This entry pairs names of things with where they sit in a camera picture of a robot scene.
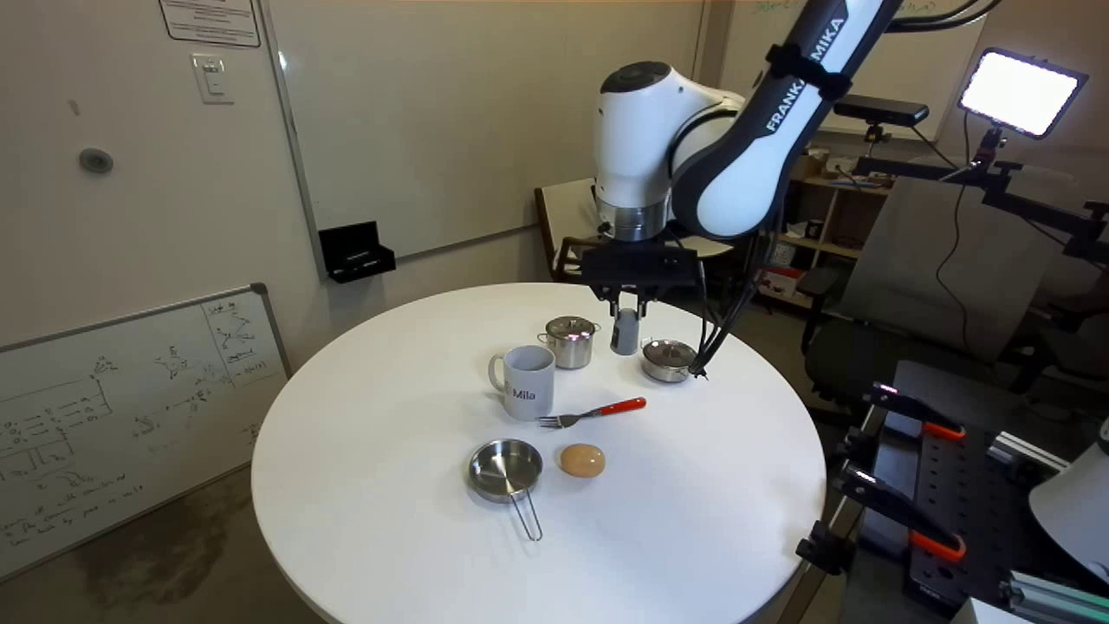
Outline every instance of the white wall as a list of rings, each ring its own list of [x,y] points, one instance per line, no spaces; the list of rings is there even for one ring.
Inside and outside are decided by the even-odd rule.
[[[208,50],[233,106],[197,102],[196,50],[156,0],[0,2],[0,342],[265,280],[298,363],[377,308],[542,273],[523,234],[323,286],[265,50]],[[78,169],[87,143],[112,147],[112,176]]]

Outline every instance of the whiteboard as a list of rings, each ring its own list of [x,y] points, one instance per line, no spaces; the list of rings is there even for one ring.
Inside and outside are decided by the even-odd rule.
[[[594,173],[603,78],[697,78],[706,2],[259,0],[308,221],[399,256],[539,225],[534,186]]]
[[[733,46],[726,78],[728,88],[748,94],[767,71],[767,50],[781,46],[808,0],[737,0],[733,15]],[[897,17],[943,15],[963,0],[905,0]],[[937,140],[943,116],[963,94],[970,60],[980,38],[983,17],[955,30],[930,35],[883,35],[854,78],[849,94],[890,98],[930,105],[930,117],[920,124],[926,140]],[[861,117],[829,116],[822,131],[862,134]]]
[[[287,370],[259,289],[0,351],[0,578],[245,464]]]

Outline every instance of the floor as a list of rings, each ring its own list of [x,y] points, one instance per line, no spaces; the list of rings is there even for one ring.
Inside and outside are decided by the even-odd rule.
[[[802,318],[748,308],[737,335],[808,391]],[[241,467],[89,543],[0,581],[5,624],[316,624],[266,556]]]

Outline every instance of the small strainer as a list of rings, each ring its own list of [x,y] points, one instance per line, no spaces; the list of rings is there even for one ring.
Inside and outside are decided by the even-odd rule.
[[[527,540],[542,540],[543,522],[531,503],[542,472],[543,457],[527,440],[492,440],[471,457],[468,481],[487,499],[513,503]]]

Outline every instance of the mug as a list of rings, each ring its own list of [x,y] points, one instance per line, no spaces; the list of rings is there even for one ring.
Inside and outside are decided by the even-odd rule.
[[[594,357],[594,332],[596,325],[584,317],[559,317],[547,321],[547,332],[542,339],[555,354],[559,370],[580,370]]]
[[[543,347],[513,347],[488,357],[488,381],[517,421],[550,417],[555,357]]]

